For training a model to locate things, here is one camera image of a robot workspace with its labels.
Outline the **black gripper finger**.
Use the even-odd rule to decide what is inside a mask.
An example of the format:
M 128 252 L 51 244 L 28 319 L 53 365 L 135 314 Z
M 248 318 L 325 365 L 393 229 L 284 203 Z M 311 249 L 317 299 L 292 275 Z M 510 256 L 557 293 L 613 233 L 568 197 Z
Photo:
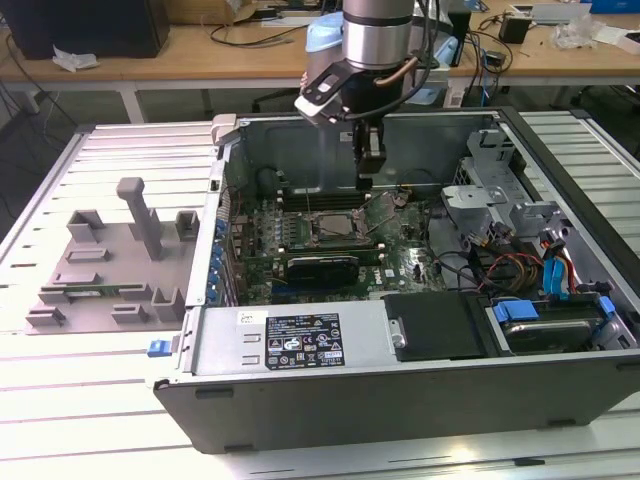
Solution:
M 353 124 L 352 146 L 355 187 L 358 191 L 369 191 L 373 186 L 372 176 L 380 172 L 387 159 L 383 122 L 356 121 Z

